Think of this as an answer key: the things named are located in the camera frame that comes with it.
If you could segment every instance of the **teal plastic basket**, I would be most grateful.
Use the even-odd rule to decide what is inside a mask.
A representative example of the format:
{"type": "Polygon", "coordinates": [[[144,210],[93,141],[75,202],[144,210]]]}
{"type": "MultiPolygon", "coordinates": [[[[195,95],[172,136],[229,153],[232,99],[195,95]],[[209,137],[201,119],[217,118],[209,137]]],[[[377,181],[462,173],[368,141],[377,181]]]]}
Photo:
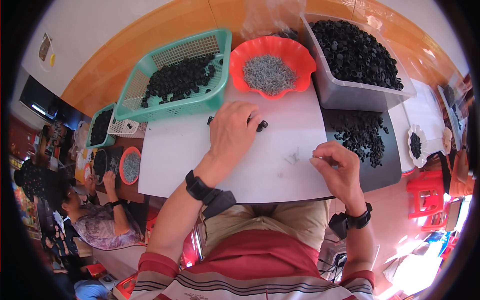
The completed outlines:
{"type": "Polygon", "coordinates": [[[148,122],[219,109],[228,81],[231,44],[232,33],[229,30],[214,29],[186,37],[148,53],[135,65],[122,89],[114,112],[115,119],[148,122]],[[163,66],[178,64],[185,57],[204,57],[209,54],[215,55],[210,64],[213,64],[216,72],[207,86],[199,86],[199,93],[192,92],[190,98],[164,104],[159,104],[162,98],[154,96],[148,99],[147,108],[140,106],[153,73],[163,66]],[[208,94],[205,93],[207,89],[211,90],[208,94]]]}
{"type": "Polygon", "coordinates": [[[105,106],[101,110],[97,111],[95,113],[95,115],[93,115],[92,121],[90,122],[90,128],[88,128],[87,141],[85,143],[85,148],[86,149],[108,147],[108,146],[112,146],[113,144],[115,144],[115,141],[116,141],[117,137],[113,134],[107,134],[107,136],[105,137],[105,140],[101,144],[92,145],[92,143],[90,142],[90,136],[92,135],[92,128],[93,128],[93,124],[95,124],[96,118],[98,117],[98,115],[100,115],[100,113],[102,113],[102,111],[109,110],[109,109],[112,109],[112,108],[115,111],[115,103],[108,104],[107,106],[105,106]]]}

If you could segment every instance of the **red scalloped bowl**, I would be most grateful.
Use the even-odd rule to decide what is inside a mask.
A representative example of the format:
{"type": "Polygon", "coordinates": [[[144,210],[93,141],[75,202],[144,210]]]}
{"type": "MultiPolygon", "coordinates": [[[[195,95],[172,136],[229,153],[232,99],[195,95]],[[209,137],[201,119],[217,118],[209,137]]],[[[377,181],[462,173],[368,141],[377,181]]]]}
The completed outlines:
{"type": "Polygon", "coordinates": [[[299,42],[278,36],[262,36],[241,43],[230,53],[228,72],[232,75],[233,85],[239,91],[253,91],[261,94],[264,98],[277,100],[289,91],[305,91],[310,85],[310,75],[316,68],[315,60],[299,42]],[[243,79],[243,66],[251,58],[267,54],[280,57],[297,74],[298,79],[294,83],[295,89],[286,89],[275,96],[269,96],[260,90],[251,89],[248,86],[243,79]]]}
{"type": "Polygon", "coordinates": [[[136,152],[138,154],[138,156],[140,157],[140,159],[142,159],[142,154],[140,153],[140,150],[138,150],[137,147],[135,147],[135,146],[128,147],[127,150],[125,150],[125,152],[123,152],[123,154],[120,158],[120,170],[119,170],[120,178],[121,178],[121,181],[123,181],[123,183],[128,184],[128,185],[134,184],[138,179],[138,175],[137,175],[137,177],[132,182],[128,182],[125,179],[125,175],[123,174],[123,161],[125,161],[125,156],[127,156],[127,154],[130,154],[132,152],[136,152]]]}

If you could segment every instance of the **black watch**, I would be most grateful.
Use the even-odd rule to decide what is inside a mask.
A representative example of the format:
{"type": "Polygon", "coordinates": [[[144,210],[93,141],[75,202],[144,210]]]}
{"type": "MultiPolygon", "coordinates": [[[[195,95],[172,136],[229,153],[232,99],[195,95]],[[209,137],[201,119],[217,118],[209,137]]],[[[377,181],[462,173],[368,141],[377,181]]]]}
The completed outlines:
{"type": "Polygon", "coordinates": [[[222,213],[237,203],[232,192],[208,187],[200,177],[194,176],[193,170],[185,176],[185,182],[188,194],[207,206],[202,212],[207,219],[222,213]]]}
{"type": "Polygon", "coordinates": [[[358,217],[353,217],[345,213],[334,214],[328,222],[329,228],[333,233],[341,240],[347,237],[347,230],[351,228],[361,229],[367,226],[370,221],[371,214],[373,210],[370,203],[365,202],[367,205],[367,210],[358,217]]]}

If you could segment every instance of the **yellow tag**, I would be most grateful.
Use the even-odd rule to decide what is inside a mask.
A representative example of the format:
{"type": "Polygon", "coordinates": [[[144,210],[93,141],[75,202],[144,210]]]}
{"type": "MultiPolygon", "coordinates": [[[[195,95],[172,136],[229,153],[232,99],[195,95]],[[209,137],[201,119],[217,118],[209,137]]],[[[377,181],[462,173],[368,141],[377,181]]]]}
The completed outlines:
{"type": "Polygon", "coordinates": [[[50,56],[50,66],[53,67],[53,64],[55,64],[55,53],[52,53],[50,56]]]}

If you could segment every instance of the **khaki pants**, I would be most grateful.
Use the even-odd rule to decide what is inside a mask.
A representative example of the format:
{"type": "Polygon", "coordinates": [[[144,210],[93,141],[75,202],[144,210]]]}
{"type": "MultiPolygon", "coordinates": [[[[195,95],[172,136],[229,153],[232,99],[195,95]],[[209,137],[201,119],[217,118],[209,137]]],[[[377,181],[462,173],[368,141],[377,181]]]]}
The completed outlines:
{"type": "Polygon", "coordinates": [[[213,248],[229,236],[252,229],[280,231],[320,250],[328,225],[330,202],[331,200],[279,204],[271,217],[255,217],[250,205],[234,205],[205,221],[206,239],[203,255],[207,256],[213,248]]]}

